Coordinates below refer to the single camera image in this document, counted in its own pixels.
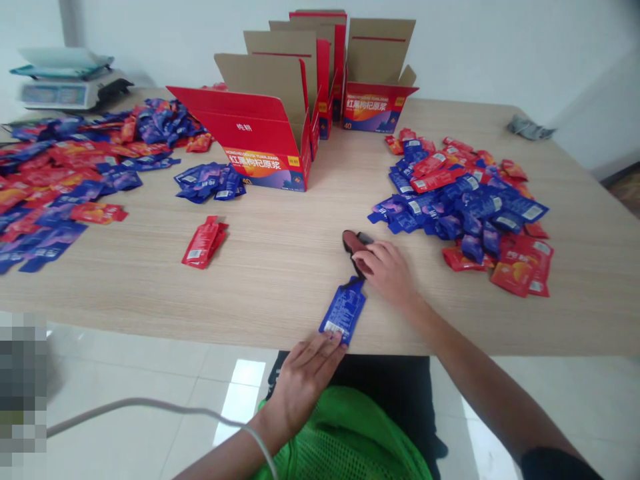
green mesh bag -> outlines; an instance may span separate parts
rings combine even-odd
[[[326,389],[307,424],[274,460],[282,480],[432,480],[404,432],[368,396],[347,387]],[[271,479],[268,466],[253,478]]]

light wood tabletop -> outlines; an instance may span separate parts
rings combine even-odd
[[[171,94],[134,90],[111,110],[149,97]],[[317,331],[336,288],[353,274],[341,241],[351,229],[396,243],[434,308],[491,355],[638,355],[640,223],[554,141],[509,133],[520,112],[410,99],[397,131],[410,127],[436,146],[450,135],[523,166],[532,194],[551,208],[542,220],[555,248],[551,298],[516,297],[488,273],[454,273],[441,254],[450,243],[370,224],[371,206],[395,191],[387,173],[399,157],[382,134],[334,125],[306,193],[249,185],[234,201],[195,205],[175,196],[173,176],[227,158],[218,144],[208,153],[176,150],[182,164],[142,173],[144,186],[109,197],[125,206],[126,220],[90,225],[38,273],[15,267],[0,277],[0,309],[123,333],[290,349]],[[228,223],[229,236],[200,271],[181,259],[207,215]],[[366,284],[363,292],[351,353],[429,354],[382,298]]]

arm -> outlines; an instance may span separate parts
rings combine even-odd
[[[298,434],[311,416],[347,352],[340,340],[340,333],[321,333],[312,342],[298,343],[284,361],[273,395],[249,422],[272,456]],[[265,463],[251,434],[240,430],[175,480],[248,479]]]
[[[375,242],[367,248],[353,254],[371,268],[367,280],[420,332],[460,393],[518,464],[536,447],[582,458],[535,400],[418,294],[394,245]]]

reflective floor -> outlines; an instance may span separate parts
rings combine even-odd
[[[126,397],[208,407],[247,421],[267,392],[275,350],[48,325],[47,424]],[[608,480],[640,478],[640,359],[500,357]],[[500,442],[431,363],[443,479],[521,478]],[[47,442],[48,480],[171,479],[234,430],[201,416],[130,407]]]

white cable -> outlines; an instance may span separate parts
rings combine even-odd
[[[179,405],[174,405],[173,403],[164,402],[160,400],[153,400],[153,399],[146,399],[146,398],[128,398],[128,399],[118,400],[112,403],[108,403],[106,405],[102,405],[101,407],[86,411],[84,413],[81,413],[80,415],[76,415],[75,417],[70,418],[69,420],[65,420],[63,422],[58,423],[57,425],[49,427],[47,429],[47,438],[50,439],[55,435],[57,435],[58,433],[62,433],[65,430],[68,430],[70,428],[75,427],[76,425],[79,425],[80,423],[86,422],[87,420],[96,418],[104,413],[108,413],[110,411],[117,410],[122,407],[152,407],[152,408],[158,408],[161,410],[172,411],[175,413],[186,413],[189,415],[196,415],[196,414],[208,415],[212,418],[215,418],[218,421],[221,421],[222,423],[230,427],[237,427],[237,428],[246,430],[255,439],[258,446],[260,447],[260,450],[262,450],[262,453],[267,459],[267,464],[269,465],[269,469],[271,470],[271,474],[274,480],[278,480],[278,470],[275,467],[275,462],[273,461],[273,457],[269,453],[267,446],[262,441],[262,438],[260,438],[260,435],[258,435],[255,432],[255,430],[252,429],[250,426],[245,425],[244,423],[228,420],[224,418],[222,415],[220,415],[218,412],[214,412],[213,410],[209,410],[206,408],[180,407]]]

